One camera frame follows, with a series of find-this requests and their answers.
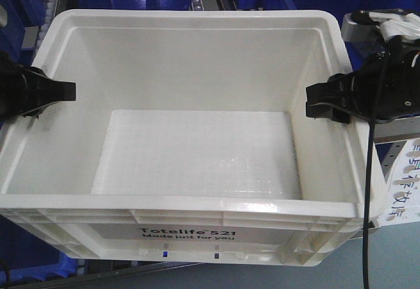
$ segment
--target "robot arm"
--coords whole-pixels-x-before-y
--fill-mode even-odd
[[[385,77],[376,122],[420,113],[420,16],[400,9],[357,11],[345,17],[342,33],[346,41],[375,41],[382,49],[359,70],[307,87],[306,116],[369,121],[381,72]]]

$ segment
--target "black cable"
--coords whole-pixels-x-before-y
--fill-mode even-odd
[[[5,289],[8,289],[11,285],[11,272],[10,272],[9,268],[7,267],[7,265],[5,264],[5,262],[1,259],[0,259],[0,265],[3,268],[3,270],[5,271],[5,274],[6,274]]]
[[[381,98],[382,86],[385,81],[385,74],[389,63],[389,52],[386,49],[383,57],[381,75],[379,76],[378,87],[375,100],[373,102],[371,117],[369,121],[369,138],[367,143],[367,161],[366,161],[366,183],[365,183],[365,201],[364,201],[364,219],[363,219],[363,241],[362,241],[362,265],[363,265],[363,285],[364,289],[369,289],[369,211],[370,211],[370,193],[372,178],[372,156],[373,156],[373,136],[375,134],[376,116]]]

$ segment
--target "gray floor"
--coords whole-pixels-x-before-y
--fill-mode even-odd
[[[420,223],[380,228],[370,237],[371,289],[420,288]],[[362,241],[349,240],[317,267],[196,265],[97,280],[67,288],[362,288]]]

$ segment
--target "label on tote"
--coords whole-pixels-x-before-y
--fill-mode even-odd
[[[112,240],[195,240],[282,244],[293,231],[196,225],[90,224],[102,238]]]

